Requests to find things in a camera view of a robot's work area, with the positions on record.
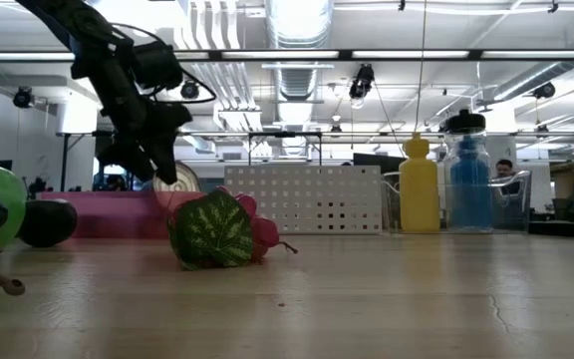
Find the black bottle cap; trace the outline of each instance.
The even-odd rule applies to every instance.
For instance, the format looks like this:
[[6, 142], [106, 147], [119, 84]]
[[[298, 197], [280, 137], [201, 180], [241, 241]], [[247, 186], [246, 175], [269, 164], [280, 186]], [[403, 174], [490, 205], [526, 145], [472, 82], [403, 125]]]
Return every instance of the black bottle cap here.
[[460, 110], [459, 115], [446, 120], [446, 132], [449, 134], [474, 134], [485, 129], [486, 118], [471, 114], [467, 109]]

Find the wooden table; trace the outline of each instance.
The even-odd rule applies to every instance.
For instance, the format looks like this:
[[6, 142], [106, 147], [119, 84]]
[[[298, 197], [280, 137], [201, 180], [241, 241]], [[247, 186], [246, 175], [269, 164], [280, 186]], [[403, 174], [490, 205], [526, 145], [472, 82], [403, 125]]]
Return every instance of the wooden table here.
[[574, 239], [287, 239], [198, 272], [158, 240], [13, 247], [0, 358], [574, 358]]

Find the leafy vegetable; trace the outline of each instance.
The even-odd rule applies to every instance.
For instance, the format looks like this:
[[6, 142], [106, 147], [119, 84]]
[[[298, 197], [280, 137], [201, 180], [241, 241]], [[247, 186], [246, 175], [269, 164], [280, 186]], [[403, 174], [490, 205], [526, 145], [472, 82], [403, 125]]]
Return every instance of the leafy vegetable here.
[[249, 263], [253, 249], [250, 219], [231, 195], [215, 190], [187, 201], [168, 218], [176, 257], [190, 270]]

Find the green object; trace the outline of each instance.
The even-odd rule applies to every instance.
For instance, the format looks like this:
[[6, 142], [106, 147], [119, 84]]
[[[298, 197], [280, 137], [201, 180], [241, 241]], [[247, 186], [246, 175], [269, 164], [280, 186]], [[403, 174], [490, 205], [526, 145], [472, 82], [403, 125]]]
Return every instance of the green object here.
[[0, 228], [0, 248], [12, 242], [26, 213], [26, 189], [15, 174], [0, 168], [0, 202], [8, 208], [8, 220]]
[[183, 203], [168, 218], [174, 253], [183, 267], [236, 267], [249, 263], [253, 250], [249, 215], [222, 190]]

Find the security camera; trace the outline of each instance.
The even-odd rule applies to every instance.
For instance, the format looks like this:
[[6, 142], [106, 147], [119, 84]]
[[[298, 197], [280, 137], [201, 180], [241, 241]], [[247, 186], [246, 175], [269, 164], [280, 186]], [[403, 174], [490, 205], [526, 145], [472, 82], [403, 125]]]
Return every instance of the security camera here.
[[193, 81], [185, 81], [180, 88], [180, 95], [186, 100], [194, 100], [198, 97], [198, 86]]
[[376, 80], [374, 69], [370, 64], [362, 64], [349, 89], [349, 96], [354, 100], [364, 99], [371, 91], [371, 83]]
[[537, 100], [539, 100], [539, 99], [550, 99], [553, 96], [555, 96], [555, 87], [551, 83], [546, 83], [546, 84], [538, 87], [537, 89], [535, 89], [532, 92], [531, 96], [533, 96]]
[[12, 103], [20, 109], [31, 109], [35, 107], [35, 97], [32, 96], [32, 88], [22, 86], [12, 99]]

